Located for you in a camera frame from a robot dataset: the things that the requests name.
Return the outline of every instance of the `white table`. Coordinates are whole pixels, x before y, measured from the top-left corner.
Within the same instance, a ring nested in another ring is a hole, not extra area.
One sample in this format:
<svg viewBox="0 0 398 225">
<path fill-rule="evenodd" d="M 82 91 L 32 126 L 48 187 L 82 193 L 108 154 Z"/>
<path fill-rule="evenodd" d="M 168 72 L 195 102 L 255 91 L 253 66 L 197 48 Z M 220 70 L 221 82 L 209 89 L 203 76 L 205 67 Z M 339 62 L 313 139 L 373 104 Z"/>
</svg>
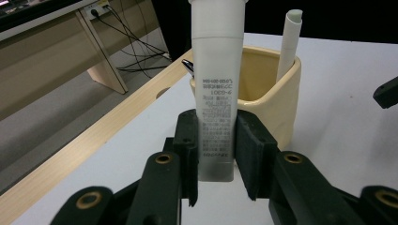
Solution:
<svg viewBox="0 0 398 225">
<path fill-rule="evenodd" d="M 279 50 L 282 37 L 246 34 L 245 45 Z M 330 183 L 359 196 L 365 186 L 398 189 L 398 106 L 381 109 L 376 88 L 398 76 L 398 45 L 301 38 L 298 113 L 289 150 L 307 156 Z M 77 190 L 119 191 L 141 177 L 146 159 L 173 137 L 177 116 L 194 108 L 185 75 L 120 129 L 14 224 L 48 224 Z M 238 171 L 231 183 L 200 183 L 183 201 L 182 224 L 272 224 L 268 201 L 251 202 Z"/>
</svg>

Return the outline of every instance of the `tabletop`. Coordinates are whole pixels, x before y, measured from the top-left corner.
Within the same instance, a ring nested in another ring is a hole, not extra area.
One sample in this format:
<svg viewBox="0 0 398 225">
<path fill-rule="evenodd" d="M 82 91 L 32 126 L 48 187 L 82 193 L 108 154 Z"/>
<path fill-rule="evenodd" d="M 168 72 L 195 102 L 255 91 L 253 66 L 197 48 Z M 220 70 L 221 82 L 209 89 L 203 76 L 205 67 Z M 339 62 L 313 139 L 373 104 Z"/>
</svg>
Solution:
<svg viewBox="0 0 398 225">
<path fill-rule="evenodd" d="M 274 50 L 280 49 L 281 42 L 280 36 L 244 37 L 245 45 Z M 376 88 L 398 74 L 398 45 L 302 37 L 297 57 L 302 64 L 298 111 L 293 140 L 286 150 L 305 155 L 333 186 L 355 196 L 371 185 L 398 189 L 398 108 L 382 109 L 373 99 Z M 39 180 L 22 180 L 18 188 L 6 193 L 6 198 L 0 197 L 2 214 L 6 214 L 3 209 L 12 208 L 16 202 L 27 203 L 31 207 L 16 215 L 13 224 L 48 224 L 67 198 L 79 189 L 105 186 L 117 192 L 139 179 L 146 159 L 161 151 L 165 138 L 174 136 L 177 116 L 195 107 L 189 86 L 191 75 L 181 70 L 180 59 L 164 71 L 174 81 L 163 81 L 175 83 L 168 91 L 157 100 L 148 101 L 135 115 L 130 111 L 136 110 L 140 99 L 122 102 L 91 131 L 78 137 L 79 142 L 67 146 L 69 151 L 74 149 L 74 154 L 59 156 L 57 165 L 38 168 L 36 175 L 40 179 L 55 175 L 59 183 L 53 181 L 42 187 L 37 198 L 30 199 L 19 191 L 37 191 Z M 173 76 L 174 71 L 180 75 Z M 146 91 L 151 90 L 151 85 L 161 88 L 160 83 L 149 83 Z M 90 154 L 77 143 L 90 148 Z M 11 194 L 19 197 L 13 199 Z M 237 168 L 233 182 L 200 182 L 198 203 L 188 207 L 183 201 L 182 206 L 182 224 L 272 221 L 268 200 L 249 200 Z"/>
</svg>

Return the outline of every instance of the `black cable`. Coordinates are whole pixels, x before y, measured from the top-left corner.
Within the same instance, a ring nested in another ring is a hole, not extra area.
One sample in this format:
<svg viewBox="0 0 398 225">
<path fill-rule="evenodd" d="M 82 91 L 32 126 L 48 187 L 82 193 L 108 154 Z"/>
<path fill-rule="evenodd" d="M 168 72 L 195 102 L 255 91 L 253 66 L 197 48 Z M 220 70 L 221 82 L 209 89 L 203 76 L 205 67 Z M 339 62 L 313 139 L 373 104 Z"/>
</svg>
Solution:
<svg viewBox="0 0 398 225">
<path fill-rule="evenodd" d="M 166 51 L 163 51 L 163 50 L 161 50 L 161 49 L 159 49 L 159 48 L 157 48 L 157 47 L 155 47 L 155 46 L 153 46 L 153 45 L 150 45 L 150 44 L 148 44 L 148 43 L 143 42 L 142 40 L 140 40 L 140 39 L 139 39 L 138 37 L 136 37 L 136 36 L 131 32 L 131 30 L 123 23 L 123 21 L 121 20 L 120 16 L 117 14 L 117 12 L 116 12 L 111 6 L 107 5 L 107 6 L 105 6 L 105 7 L 108 8 L 108 9 L 112 12 L 112 14 L 116 17 L 116 19 L 123 25 L 123 27 L 125 27 L 125 28 L 129 31 L 129 33 L 133 36 L 133 38 L 134 38 L 135 40 L 138 40 L 139 42 L 141 42 L 141 43 L 143 43 L 144 45 L 146 45 L 147 48 L 148 48 L 149 50 L 151 50 L 152 52 L 154 52 L 154 53 L 158 53 L 158 52 L 154 51 L 153 49 L 151 49 L 151 48 L 149 48 L 149 47 L 152 47 L 152 48 L 154 48 L 154 49 L 156 49 L 156 50 L 158 50 L 158 51 L 161 51 L 162 53 L 168 53 L 168 52 L 166 52 Z"/>
<path fill-rule="evenodd" d="M 158 69 L 158 68 L 167 68 L 168 66 L 161 66 L 161 67 L 146 67 L 144 70 L 150 70 L 150 69 Z M 126 71 L 126 72 L 141 72 L 141 69 L 125 69 L 121 68 L 120 71 Z"/>
<path fill-rule="evenodd" d="M 103 20 L 100 18 L 99 13 L 98 13 L 95 9 L 92 9 L 92 10 L 91 10 L 91 14 L 92 14 L 94 17 L 96 17 L 100 22 L 102 22 L 102 23 L 104 23 L 104 24 L 106 24 L 106 25 L 108 25 L 108 26 L 110 26 L 110 27 L 112 27 L 112 28 L 118 30 L 118 31 L 121 32 L 122 34 L 125 34 L 125 33 L 123 33 L 122 31 L 120 31 L 119 29 L 117 29 L 116 27 L 114 27 L 114 26 L 108 24 L 107 22 L 103 21 Z M 135 53 L 134 47 L 132 46 L 132 42 L 131 42 L 130 37 L 129 37 L 129 42 L 130 42 L 130 45 L 131 45 L 131 47 L 132 47 L 132 51 L 134 52 L 134 55 L 135 55 L 136 53 Z M 145 73 L 145 71 L 143 71 L 143 73 L 147 76 L 147 78 L 152 79 L 149 75 L 147 75 L 147 74 Z"/>
<path fill-rule="evenodd" d="M 147 59 L 150 59 L 150 58 L 153 58 L 153 57 L 156 57 L 156 56 L 160 56 L 160 55 L 161 55 L 160 53 L 159 53 L 159 54 L 151 54 L 151 55 L 149 55 L 148 57 L 146 57 L 146 58 L 144 58 L 144 59 L 141 59 L 140 61 L 137 61 L 137 62 L 135 62 L 135 63 L 126 65 L 126 66 L 124 66 L 124 67 L 118 67 L 118 68 L 129 68 L 129 67 L 132 67 L 132 66 L 134 66 L 134 65 L 136 65 L 136 64 L 138 64 L 138 63 L 141 63 L 142 61 L 145 61 L 145 60 L 147 60 Z"/>
<path fill-rule="evenodd" d="M 123 7 L 123 1 L 122 1 L 122 0 L 119 0 L 119 3 L 120 3 L 120 8 L 122 9 L 122 16 L 123 16 L 123 19 L 125 20 L 126 25 L 127 25 L 127 27 L 129 28 L 129 30 L 131 30 L 130 25 L 129 25 L 129 21 L 127 20 L 126 15 L 125 15 L 124 7 Z M 115 15 L 114 15 L 114 16 L 117 16 L 117 18 L 120 19 L 119 21 L 120 21 L 121 23 L 123 23 L 122 20 L 121 20 L 121 18 L 120 18 L 120 16 L 117 14 L 117 12 L 116 12 L 111 6 L 108 6 L 108 7 L 109 7 L 108 9 L 110 9 L 110 10 L 112 10 L 112 11 L 115 12 Z"/>
<path fill-rule="evenodd" d="M 140 6 L 140 4 L 138 3 L 137 0 L 135 0 L 135 3 L 137 4 L 138 9 L 140 9 L 141 17 L 143 18 L 144 29 L 145 29 L 145 33 L 146 33 L 146 42 L 149 42 L 148 29 L 146 28 L 146 20 L 145 20 L 145 16 L 144 16 L 143 10 L 141 9 L 141 6 Z"/>
<path fill-rule="evenodd" d="M 124 50 L 120 50 L 120 51 L 123 52 L 124 54 L 128 54 L 128 55 L 131 55 L 131 56 L 137 55 L 138 57 L 148 57 L 148 56 L 151 56 L 151 55 L 158 56 L 158 55 L 162 55 L 163 54 L 163 52 L 154 53 L 154 54 L 150 54 L 150 55 L 147 55 L 147 54 L 132 54 L 132 53 L 129 53 L 129 52 L 125 52 Z"/>
</svg>

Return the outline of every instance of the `desk leg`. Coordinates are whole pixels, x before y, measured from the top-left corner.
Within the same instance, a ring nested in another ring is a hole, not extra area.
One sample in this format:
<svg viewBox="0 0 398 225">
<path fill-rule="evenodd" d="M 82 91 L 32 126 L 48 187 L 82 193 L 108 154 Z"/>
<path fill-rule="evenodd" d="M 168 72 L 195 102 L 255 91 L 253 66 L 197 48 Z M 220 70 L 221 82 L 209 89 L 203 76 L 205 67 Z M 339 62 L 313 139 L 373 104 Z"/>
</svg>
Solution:
<svg viewBox="0 0 398 225">
<path fill-rule="evenodd" d="M 120 94 L 128 92 L 128 88 L 111 61 L 109 54 L 106 52 L 99 35 L 97 34 L 91 21 L 87 19 L 87 15 L 81 8 L 76 11 L 76 16 L 80 21 L 83 29 L 89 36 L 92 44 L 97 49 L 100 63 L 87 70 L 91 79 L 101 83 L 107 87 L 114 89 Z"/>
</svg>

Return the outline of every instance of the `white tube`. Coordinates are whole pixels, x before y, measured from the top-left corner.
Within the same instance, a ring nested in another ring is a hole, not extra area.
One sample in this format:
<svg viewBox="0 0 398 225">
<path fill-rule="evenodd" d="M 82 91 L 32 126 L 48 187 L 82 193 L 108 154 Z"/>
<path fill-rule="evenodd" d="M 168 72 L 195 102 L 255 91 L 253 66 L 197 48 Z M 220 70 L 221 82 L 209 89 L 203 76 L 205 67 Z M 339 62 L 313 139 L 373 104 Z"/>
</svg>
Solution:
<svg viewBox="0 0 398 225">
<path fill-rule="evenodd" d="M 199 121 L 199 180 L 234 179 L 245 0 L 190 0 Z"/>
<path fill-rule="evenodd" d="M 302 25 L 301 16 L 302 10 L 300 9 L 292 9 L 286 13 L 276 82 L 289 71 L 295 61 L 296 49 L 299 44 L 299 33 Z"/>
</svg>

